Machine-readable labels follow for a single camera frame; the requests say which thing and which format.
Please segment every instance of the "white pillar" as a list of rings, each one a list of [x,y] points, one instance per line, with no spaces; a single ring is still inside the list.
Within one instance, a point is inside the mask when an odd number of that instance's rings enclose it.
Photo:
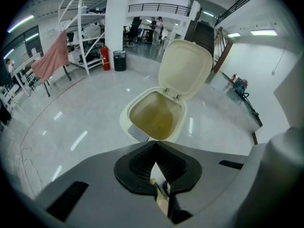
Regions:
[[[185,38],[185,35],[188,31],[191,20],[193,20],[193,21],[195,20],[196,15],[199,12],[199,10],[200,10],[200,4],[197,1],[193,1],[191,11],[190,11],[190,14],[189,14],[189,20],[187,21],[186,26],[185,26],[185,33],[183,35],[183,39]]]
[[[198,13],[199,10],[200,10],[200,4],[197,1],[193,1],[189,18],[191,20],[195,20],[196,14]]]
[[[128,0],[108,0],[105,13],[105,45],[109,48],[110,66],[114,68],[113,51],[123,49],[123,28]]]

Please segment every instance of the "ceiling light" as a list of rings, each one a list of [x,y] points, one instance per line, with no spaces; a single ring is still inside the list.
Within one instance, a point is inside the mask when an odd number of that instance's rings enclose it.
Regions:
[[[28,17],[26,17],[25,19],[21,20],[19,23],[17,23],[16,25],[14,25],[12,28],[10,28],[8,30],[8,32],[12,32],[14,29],[16,29],[17,27],[19,27],[20,25],[24,24],[25,22],[29,21],[30,19],[33,19],[34,16],[33,15],[30,15]]]
[[[233,33],[233,34],[229,34],[228,35],[229,37],[238,37],[238,36],[241,36],[240,33]]]
[[[54,181],[54,180],[57,178],[57,176],[58,176],[59,172],[61,171],[61,169],[62,169],[62,166],[59,165],[59,166],[57,167],[57,169],[56,169],[56,171],[55,171],[53,177],[52,177],[52,181]]]
[[[76,141],[73,143],[73,145],[71,146],[70,150],[73,151],[76,146],[80,143],[80,141],[87,135],[87,131],[84,131],[77,139]]]
[[[253,30],[251,34],[254,36],[277,36],[277,32],[274,29]]]
[[[13,51],[14,49],[12,49],[12,50],[10,50],[5,56],[4,56],[4,58],[3,59],[6,59],[7,58],[7,56],[9,55],[9,54],[11,54],[12,53],[12,51]]]
[[[62,115],[62,112],[58,112],[58,114],[54,117],[54,121],[56,121],[61,115]]]
[[[193,117],[190,117],[190,124],[189,124],[189,134],[192,135],[192,130],[193,130]]]
[[[211,17],[214,17],[213,14],[207,13],[207,12],[205,12],[205,11],[203,11],[203,13],[208,14],[208,15],[211,16]]]
[[[29,41],[29,40],[31,40],[31,39],[33,39],[33,38],[35,38],[36,36],[38,36],[39,34],[38,33],[36,33],[36,34],[34,34],[34,35],[32,35],[32,36],[30,36],[29,38],[26,38],[25,39],[25,41]]]

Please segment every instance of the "white tile floor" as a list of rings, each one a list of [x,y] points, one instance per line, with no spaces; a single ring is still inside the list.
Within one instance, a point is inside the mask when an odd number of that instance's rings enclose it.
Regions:
[[[68,67],[72,69],[72,82],[61,71],[50,80],[50,98],[40,85],[21,102],[22,110],[14,111],[1,138],[7,172],[19,177],[22,190],[32,198],[56,174],[85,158],[131,144],[120,127],[120,113],[139,93],[158,85],[156,78],[132,70],[97,68],[86,76],[83,69]],[[187,104],[188,115],[177,143],[249,154],[253,146],[249,132],[197,96]]]

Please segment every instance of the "person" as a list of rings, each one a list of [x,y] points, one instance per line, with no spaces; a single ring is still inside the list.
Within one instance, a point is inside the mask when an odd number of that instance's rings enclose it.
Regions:
[[[12,74],[13,74],[13,72],[14,72],[14,70],[15,70],[14,64],[10,61],[9,58],[7,58],[7,59],[5,60],[5,64],[6,64],[6,66],[7,66],[7,69],[8,69],[8,72],[9,72],[10,76],[12,76]]]
[[[15,85],[19,85],[21,87],[21,85],[19,84],[18,80],[16,79],[16,77],[13,77],[13,72],[15,71],[15,65],[10,61],[9,58],[7,58],[5,60],[5,64],[8,68],[8,72],[10,77],[12,78],[12,81]]]
[[[155,20],[155,17],[151,17],[151,24],[150,24],[150,28],[151,29],[153,29],[153,30],[155,30],[155,28],[156,28],[156,20]]]
[[[149,25],[149,27],[150,27],[151,29],[155,30],[155,28],[156,28],[156,20],[155,20],[155,17],[151,17],[151,24]],[[148,33],[147,42],[148,42],[148,43],[152,43],[154,31],[150,30],[150,31],[148,31],[147,33]]]
[[[154,30],[154,36],[153,36],[153,44],[154,45],[157,45],[158,40],[159,40],[159,36],[162,33],[162,30],[163,30],[162,17],[158,17],[157,22],[156,22],[156,28]]]
[[[158,42],[157,42],[157,45],[158,45],[158,46],[160,46],[161,41],[162,41],[162,33],[161,33],[160,36],[158,37]]]

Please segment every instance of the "staircase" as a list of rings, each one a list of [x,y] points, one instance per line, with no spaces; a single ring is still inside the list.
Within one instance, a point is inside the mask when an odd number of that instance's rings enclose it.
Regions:
[[[214,52],[214,28],[198,21],[191,21],[185,40],[195,42],[205,48],[213,56]]]

